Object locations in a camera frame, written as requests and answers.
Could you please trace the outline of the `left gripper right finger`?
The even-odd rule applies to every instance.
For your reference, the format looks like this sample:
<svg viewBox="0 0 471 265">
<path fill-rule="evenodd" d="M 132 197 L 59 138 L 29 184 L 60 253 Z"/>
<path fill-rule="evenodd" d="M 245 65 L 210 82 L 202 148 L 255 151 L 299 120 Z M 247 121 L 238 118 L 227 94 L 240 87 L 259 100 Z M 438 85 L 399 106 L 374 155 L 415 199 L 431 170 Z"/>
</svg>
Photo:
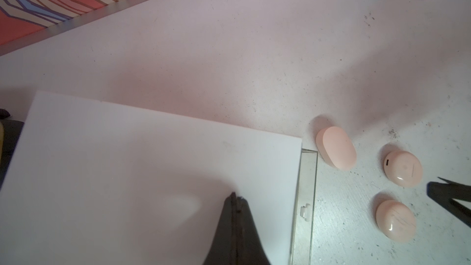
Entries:
<svg viewBox="0 0 471 265">
<path fill-rule="evenodd" d="M 235 200 L 235 264 L 270 264 L 262 247 L 249 203 L 242 197 L 237 197 Z"/>
</svg>

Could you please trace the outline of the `clear bottom drawer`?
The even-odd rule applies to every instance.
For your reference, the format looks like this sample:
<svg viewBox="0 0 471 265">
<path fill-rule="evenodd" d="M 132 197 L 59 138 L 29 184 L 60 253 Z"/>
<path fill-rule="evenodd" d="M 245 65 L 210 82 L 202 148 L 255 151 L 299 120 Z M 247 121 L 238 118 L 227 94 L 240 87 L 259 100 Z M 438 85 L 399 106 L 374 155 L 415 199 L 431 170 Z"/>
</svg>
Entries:
<svg viewBox="0 0 471 265">
<path fill-rule="evenodd" d="M 318 152 L 303 148 L 298 172 L 290 265 L 311 265 Z"/>
</svg>

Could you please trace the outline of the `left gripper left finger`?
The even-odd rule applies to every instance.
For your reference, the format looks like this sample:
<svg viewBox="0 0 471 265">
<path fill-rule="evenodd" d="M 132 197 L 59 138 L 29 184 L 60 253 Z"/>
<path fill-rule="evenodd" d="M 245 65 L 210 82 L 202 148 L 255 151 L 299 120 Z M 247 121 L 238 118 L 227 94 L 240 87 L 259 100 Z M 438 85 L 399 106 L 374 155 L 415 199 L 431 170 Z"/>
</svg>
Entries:
<svg viewBox="0 0 471 265">
<path fill-rule="evenodd" d="M 231 193 L 224 205 L 204 265 L 236 265 L 236 194 Z"/>
</svg>

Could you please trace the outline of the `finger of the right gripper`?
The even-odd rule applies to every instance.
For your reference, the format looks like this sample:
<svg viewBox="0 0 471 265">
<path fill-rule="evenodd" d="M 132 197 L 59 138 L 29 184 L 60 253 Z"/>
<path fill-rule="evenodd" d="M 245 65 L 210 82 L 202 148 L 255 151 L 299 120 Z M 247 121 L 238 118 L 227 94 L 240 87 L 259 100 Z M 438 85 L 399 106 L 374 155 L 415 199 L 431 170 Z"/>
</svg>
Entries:
<svg viewBox="0 0 471 265">
<path fill-rule="evenodd" d="M 429 182 L 426 193 L 431 199 L 471 201 L 471 186 L 439 177 L 442 182 Z"/>
<path fill-rule="evenodd" d="M 471 226 L 471 210 L 452 198 L 439 198 L 435 202 L 468 227 Z"/>
</svg>

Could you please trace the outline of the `pink earphone case top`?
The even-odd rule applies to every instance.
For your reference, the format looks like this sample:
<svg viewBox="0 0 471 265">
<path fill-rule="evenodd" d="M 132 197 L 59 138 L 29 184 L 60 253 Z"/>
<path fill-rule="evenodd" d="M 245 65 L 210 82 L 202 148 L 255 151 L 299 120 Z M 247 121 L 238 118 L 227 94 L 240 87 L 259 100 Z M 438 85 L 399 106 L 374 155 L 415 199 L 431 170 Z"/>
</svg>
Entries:
<svg viewBox="0 0 471 265">
<path fill-rule="evenodd" d="M 356 149 L 348 134 L 338 126 L 330 126 L 318 132 L 316 146 L 324 161 L 342 171 L 354 168 L 357 161 Z"/>
</svg>

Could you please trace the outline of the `white drawer cabinet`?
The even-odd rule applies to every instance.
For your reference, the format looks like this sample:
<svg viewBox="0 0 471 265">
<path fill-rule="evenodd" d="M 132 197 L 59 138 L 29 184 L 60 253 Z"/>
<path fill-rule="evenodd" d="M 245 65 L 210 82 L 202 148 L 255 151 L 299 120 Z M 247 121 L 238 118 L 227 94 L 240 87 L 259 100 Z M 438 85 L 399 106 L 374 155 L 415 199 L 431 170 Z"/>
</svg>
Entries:
<svg viewBox="0 0 471 265">
<path fill-rule="evenodd" d="M 224 200 L 289 262 L 302 141 L 37 92 L 1 188 L 4 265 L 199 265 Z"/>
</svg>

